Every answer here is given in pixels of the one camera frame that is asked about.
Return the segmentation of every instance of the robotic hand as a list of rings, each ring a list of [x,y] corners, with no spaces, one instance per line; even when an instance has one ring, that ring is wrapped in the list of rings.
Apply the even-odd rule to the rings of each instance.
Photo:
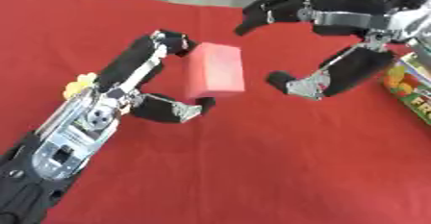
[[[73,94],[43,125],[0,157],[0,223],[42,221],[113,135],[123,114],[182,123],[207,112],[215,104],[213,98],[187,105],[161,94],[139,92],[141,85],[162,71],[162,58],[186,56],[195,45],[183,34],[164,30],[139,38],[93,83]]]
[[[392,63],[388,43],[414,44],[431,25],[431,0],[257,0],[243,9],[240,36],[272,23],[308,21],[322,36],[354,35],[361,42],[324,61],[304,79],[284,71],[267,81],[285,94],[320,100],[355,87]]]

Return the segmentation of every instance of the screw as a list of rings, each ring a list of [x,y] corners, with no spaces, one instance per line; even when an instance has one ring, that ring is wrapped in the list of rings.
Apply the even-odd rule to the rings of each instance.
[[[14,178],[14,179],[19,179],[21,177],[24,176],[24,171],[22,170],[12,170],[11,172],[9,172],[9,176]]]

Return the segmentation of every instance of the pink cube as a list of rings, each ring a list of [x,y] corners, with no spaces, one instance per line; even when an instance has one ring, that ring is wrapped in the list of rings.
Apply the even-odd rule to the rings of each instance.
[[[241,50],[201,43],[188,59],[188,98],[229,96],[244,91]]]

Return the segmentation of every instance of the black finger pad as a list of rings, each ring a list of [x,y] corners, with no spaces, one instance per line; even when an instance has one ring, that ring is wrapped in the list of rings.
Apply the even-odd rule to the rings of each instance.
[[[267,83],[285,94],[288,94],[286,83],[294,80],[296,79],[285,71],[273,71],[266,77]]]

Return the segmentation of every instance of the yellow flower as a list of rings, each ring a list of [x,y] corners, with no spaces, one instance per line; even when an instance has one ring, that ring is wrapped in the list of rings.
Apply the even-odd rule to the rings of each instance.
[[[81,92],[85,87],[89,87],[96,78],[97,75],[95,73],[80,74],[76,82],[71,82],[65,87],[63,92],[64,99],[68,100],[73,95]]]

